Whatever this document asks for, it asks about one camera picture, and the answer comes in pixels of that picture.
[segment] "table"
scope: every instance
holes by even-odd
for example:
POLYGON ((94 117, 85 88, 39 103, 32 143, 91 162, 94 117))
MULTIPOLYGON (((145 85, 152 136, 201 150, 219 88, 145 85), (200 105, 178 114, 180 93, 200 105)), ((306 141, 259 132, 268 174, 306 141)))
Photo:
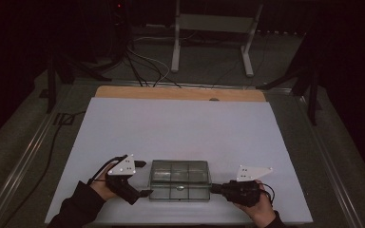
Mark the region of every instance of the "table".
MULTIPOLYGON (((274 172, 261 180, 275 189, 274 207, 282 220, 313 221, 273 111, 260 91, 100 87, 89 104, 46 222, 71 196, 78 180, 86 181, 104 162, 123 154, 147 162, 129 179, 138 190, 147 188, 153 160, 208 161, 215 183, 234 179, 241 164, 273 167, 274 172)), ((112 199, 95 221, 106 225, 249 222, 220 195, 211 195, 208 202, 139 199, 134 205, 112 199)))

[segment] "white metal stand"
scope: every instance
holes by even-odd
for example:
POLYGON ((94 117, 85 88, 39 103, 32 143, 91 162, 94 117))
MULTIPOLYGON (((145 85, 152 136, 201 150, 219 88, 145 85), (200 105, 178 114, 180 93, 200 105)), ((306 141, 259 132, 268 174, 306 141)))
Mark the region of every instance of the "white metal stand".
POLYGON ((179 71, 180 49, 181 49, 180 29, 193 29, 193 30, 212 30, 212 31, 248 33, 247 43, 240 49, 241 49, 242 61, 245 67, 245 75, 247 77, 254 76, 248 51, 251 47, 251 43, 256 33, 259 16, 262 11, 262 4, 259 4, 259 9, 255 17, 226 17, 226 16, 180 13, 180 0, 176 1, 177 2, 176 2, 175 40, 174 40, 173 60, 171 62, 172 72, 179 71))

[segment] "stand leg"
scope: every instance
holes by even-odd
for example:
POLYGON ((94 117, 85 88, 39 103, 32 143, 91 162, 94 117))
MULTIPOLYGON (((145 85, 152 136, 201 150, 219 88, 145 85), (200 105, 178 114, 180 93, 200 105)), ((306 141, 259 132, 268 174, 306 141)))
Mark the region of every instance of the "stand leg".
POLYGON ((78 61, 74 60, 70 56, 66 55, 65 53, 60 53, 61 57, 66 60, 67 62, 73 64, 74 66, 78 67, 82 71, 86 72, 92 78, 97 79, 98 81, 111 81, 111 79, 103 77, 102 75, 96 73, 94 70, 88 68, 87 66, 79 63, 78 61))
POLYGON ((300 69, 297 69, 293 73, 285 74, 283 77, 280 77, 280 78, 276 79, 275 81, 272 81, 269 84, 256 86, 256 89, 268 90, 275 86, 279 86, 280 84, 285 83, 293 78, 299 77, 298 75, 306 72, 307 69, 308 69, 308 67, 302 67, 300 69))
POLYGON ((125 1, 125 15, 126 15, 126 22, 128 23, 128 40, 129 40, 129 43, 131 44, 132 50, 135 50, 135 43, 133 41, 132 23, 131 23, 130 15, 129 15, 129 1, 128 0, 125 1))
POLYGON ((307 109, 308 117, 313 125, 316 123, 316 105, 317 105, 317 92, 318 92, 318 73, 316 70, 313 72, 310 85, 310 98, 309 105, 307 109))
POLYGON ((260 16, 260 13, 262 12, 262 6, 263 6, 263 4, 259 4, 259 9, 257 11, 257 15, 255 16, 254 21, 251 25, 251 28, 248 32, 247 43, 245 44, 245 46, 241 46, 242 62, 244 64, 245 75, 247 77, 254 76, 254 71, 253 71, 253 67, 251 66, 250 56, 248 55, 248 52, 250 50, 251 43, 253 42, 254 36, 256 34, 259 16, 260 16))
POLYGON ((298 75, 298 80, 292 87, 292 94, 294 96, 303 96, 312 81, 313 70, 305 67, 298 75))
POLYGON ((173 59, 171 61, 171 72, 179 71, 180 63, 180 0, 176 1, 176 28, 174 37, 173 59))

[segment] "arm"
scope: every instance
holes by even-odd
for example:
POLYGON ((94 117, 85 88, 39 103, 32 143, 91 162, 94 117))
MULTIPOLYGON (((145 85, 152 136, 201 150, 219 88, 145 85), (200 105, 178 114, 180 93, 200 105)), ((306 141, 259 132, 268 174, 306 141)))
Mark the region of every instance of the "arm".
MULTIPOLYGON (((108 168, 100 175, 105 179, 108 168)), ((72 197, 62 202, 60 213, 49 223, 48 228, 80 228, 96 219, 105 202, 116 195, 104 181, 94 181, 90 186, 79 181, 72 197)))
POLYGON ((268 197, 266 197, 265 194, 261 194, 259 202, 252 207, 246 207, 236 203, 235 205, 245 212, 245 214, 247 214, 259 228, 286 227, 280 220, 279 213, 274 211, 268 197))

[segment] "hand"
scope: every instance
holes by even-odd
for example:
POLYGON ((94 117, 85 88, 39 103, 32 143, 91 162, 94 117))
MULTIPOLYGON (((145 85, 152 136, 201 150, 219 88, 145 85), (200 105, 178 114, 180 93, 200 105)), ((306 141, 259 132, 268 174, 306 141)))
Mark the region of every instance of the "hand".
MULTIPOLYGON (((259 185, 259 188, 264 190, 262 184, 259 185)), ((271 202, 264 193, 260 194, 259 202, 252 207, 246 207, 236 203, 235 205, 245 212, 245 214, 247 214, 259 228, 266 227, 276 217, 274 209, 272 209, 271 202)))
POLYGON ((111 198, 115 198, 117 197, 117 195, 113 192, 111 192, 111 190, 109 190, 109 188, 106 186, 106 173, 108 172, 108 170, 111 169, 113 164, 109 164, 105 170, 102 172, 102 174, 100 174, 100 176, 97 178, 97 180, 95 180, 90 187, 96 191, 100 197, 103 198, 103 200, 107 201, 111 198))

